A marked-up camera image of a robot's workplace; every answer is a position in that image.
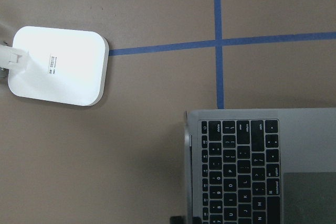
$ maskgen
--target black keyboard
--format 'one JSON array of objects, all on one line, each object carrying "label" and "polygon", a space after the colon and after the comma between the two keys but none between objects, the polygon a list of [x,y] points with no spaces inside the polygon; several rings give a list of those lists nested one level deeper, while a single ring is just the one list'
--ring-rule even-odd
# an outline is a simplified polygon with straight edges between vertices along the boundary
[{"label": "black keyboard", "polygon": [[201,127],[203,224],[280,224],[278,120]]}]

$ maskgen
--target trackpad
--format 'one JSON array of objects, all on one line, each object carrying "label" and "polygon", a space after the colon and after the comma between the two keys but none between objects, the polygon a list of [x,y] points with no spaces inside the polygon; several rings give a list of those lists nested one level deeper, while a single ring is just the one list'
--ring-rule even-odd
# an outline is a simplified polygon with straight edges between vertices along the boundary
[{"label": "trackpad", "polygon": [[284,174],[285,224],[336,223],[336,173]]}]

